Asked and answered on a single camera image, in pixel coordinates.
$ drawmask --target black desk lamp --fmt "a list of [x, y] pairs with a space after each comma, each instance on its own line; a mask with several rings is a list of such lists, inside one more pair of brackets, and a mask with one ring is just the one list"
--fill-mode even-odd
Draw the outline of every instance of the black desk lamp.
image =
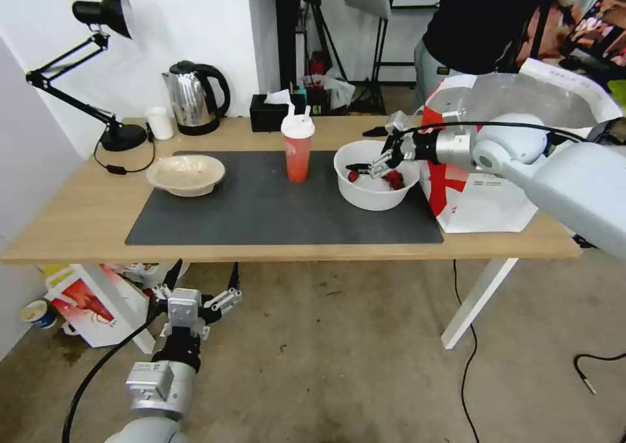
[[[105, 123], [106, 129], [100, 138], [100, 143], [102, 143], [104, 149], [108, 151], [125, 151], [137, 147], [143, 143], [147, 137], [146, 131], [139, 125], [124, 125], [117, 121], [115, 114], [85, 104], [67, 95], [63, 91], [52, 87], [52, 81], [107, 49], [109, 34], [102, 31], [102, 25], [107, 25], [120, 35], [131, 38], [130, 31], [128, 30], [128, 25], [132, 23], [130, 3], [128, 0], [101, 0], [99, 3], [94, 1], [76, 1], [72, 5], [72, 12], [74, 13], [74, 17], [79, 22], [87, 24], [89, 30], [94, 32], [94, 34], [69, 52], [46, 63], [41, 68], [27, 73], [26, 81], [28, 84], [61, 99], [63, 102]], [[96, 44], [98, 49], [74, 63], [58, 65], [60, 61], [91, 43]], [[51, 72], [55, 74], [46, 76], [46, 73]]]

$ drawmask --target table leg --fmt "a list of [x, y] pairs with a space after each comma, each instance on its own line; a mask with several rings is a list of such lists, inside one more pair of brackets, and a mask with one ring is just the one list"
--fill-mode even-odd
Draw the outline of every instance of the table leg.
[[[111, 283], [109, 277], [98, 265], [72, 264], [74, 271], [79, 273], [83, 270], [87, 275], [81, 275], [88, 287], [93, 291], [102, 304], [111, 312], [113, 317], [122, 324], [127, 325], [128, 334], [143, 325], [145, 322], [147, 306], [140, 311], [133, 311], [118, 289]], [[133, 341], [145, 354], [151, 354], [156, 341], [147, 330], [142, 331]]]
[[517, 258], [494, 259], [487, 264], [483, 274], [465, 297], [455, 317], [443, 332], [441, 341], [444, 348], [447, 350], [454, 348], [517, 261]]

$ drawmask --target black desk mat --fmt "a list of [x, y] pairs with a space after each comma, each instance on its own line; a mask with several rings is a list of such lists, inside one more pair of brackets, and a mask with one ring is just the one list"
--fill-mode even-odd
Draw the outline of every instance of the black desk mat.
[[441, 243], [436, 219], [416, 185], [400, 205], [366, 211], [337, 187], [334, 151], [313, 151], [308, 177], [289, 182], [282, 151], [205, 151], [226, 167], [215, 190], [182, 198], [155, 189], [129, 245], [315, 245]]

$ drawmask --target beige bowl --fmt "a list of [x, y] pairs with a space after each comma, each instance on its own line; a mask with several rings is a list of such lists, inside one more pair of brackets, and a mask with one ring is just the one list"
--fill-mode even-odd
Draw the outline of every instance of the beige bowl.
[[161, 159], [148, 169], [148, 182], [173, 195], [195, 197], [213, 192], [226, 168], [214, 157], [182, 155]]

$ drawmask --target stainless steel kettle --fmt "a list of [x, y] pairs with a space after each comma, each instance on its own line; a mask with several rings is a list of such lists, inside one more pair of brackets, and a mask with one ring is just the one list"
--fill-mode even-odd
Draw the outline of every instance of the stainless steel kettle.
[[[230, 105], [230, 89], [222, 73], [209, 65], [180, 61], [161, 76], [181, 133], [207, 134], [220, 126], [220, 118], [226, 115]], [[224, 103], [219, 108], [209, 78], [217, 79], [224, 93]]]

